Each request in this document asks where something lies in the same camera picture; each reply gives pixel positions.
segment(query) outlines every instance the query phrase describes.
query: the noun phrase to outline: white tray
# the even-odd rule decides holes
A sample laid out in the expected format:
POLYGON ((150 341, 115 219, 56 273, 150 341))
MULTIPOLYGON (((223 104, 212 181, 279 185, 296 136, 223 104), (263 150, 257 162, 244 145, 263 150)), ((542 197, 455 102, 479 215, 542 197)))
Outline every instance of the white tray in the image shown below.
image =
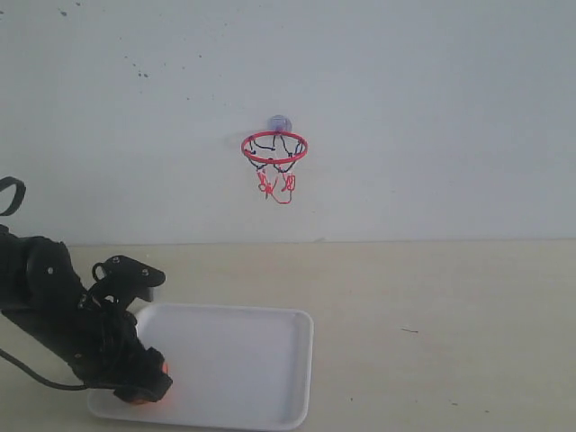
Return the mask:
POLYGON ((166 358, 163 400, 132 406, 92 390, 98 417, 198 427, 291 430, 308 413, 313 323, 300 310, 154 304, 138 315, 145 347, 166 358))

